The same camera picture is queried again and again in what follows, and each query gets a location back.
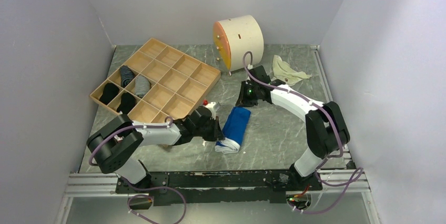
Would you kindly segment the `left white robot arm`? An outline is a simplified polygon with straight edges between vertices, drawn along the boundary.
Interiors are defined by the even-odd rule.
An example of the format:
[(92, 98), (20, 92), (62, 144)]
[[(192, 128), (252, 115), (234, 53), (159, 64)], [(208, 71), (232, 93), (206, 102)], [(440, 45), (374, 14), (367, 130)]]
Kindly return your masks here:
[(132, 157), (133, 153), (141, 146), (178, 146), (195, 137), (211, 142), (225, 138), (218, 117), (207, 107), (200, 106), (181, 119), (167, 116), (162, 123), (142, 123), (121, 114), (89, 137), (88, 163), (104, 174), (124, 177), (136, 192), (145, 192), (151, 175), (142, 162)]

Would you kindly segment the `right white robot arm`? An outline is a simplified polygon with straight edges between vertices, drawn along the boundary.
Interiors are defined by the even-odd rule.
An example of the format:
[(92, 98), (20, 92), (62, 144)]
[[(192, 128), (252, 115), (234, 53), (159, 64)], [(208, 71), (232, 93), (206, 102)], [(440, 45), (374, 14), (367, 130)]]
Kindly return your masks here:
[(301, 190), (309, 183), (309, 176), (350, 141), (341, 109), (334, 101), (323, 103), (295, 91), (279, 79), (271, 80), (263, 66), (248, 65), (246, 70), (248, 78), (241, 82), (236, 106), (253, 107), (260, 100), (266, 101), (294, 114), (305, 124), (308, 147), (290, 166), (289, 175), (291, 187)]

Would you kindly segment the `blue underwear white trim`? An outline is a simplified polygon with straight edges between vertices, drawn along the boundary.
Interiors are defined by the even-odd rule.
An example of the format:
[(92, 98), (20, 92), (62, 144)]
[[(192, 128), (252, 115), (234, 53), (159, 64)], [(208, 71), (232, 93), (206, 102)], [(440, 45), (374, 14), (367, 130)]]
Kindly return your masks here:
[(215, 145), (215, 151), (223, 154), (234, 154), (240, 150), (251, 111), (243, 107), (234, 107), (222, 129), (224, 139)]

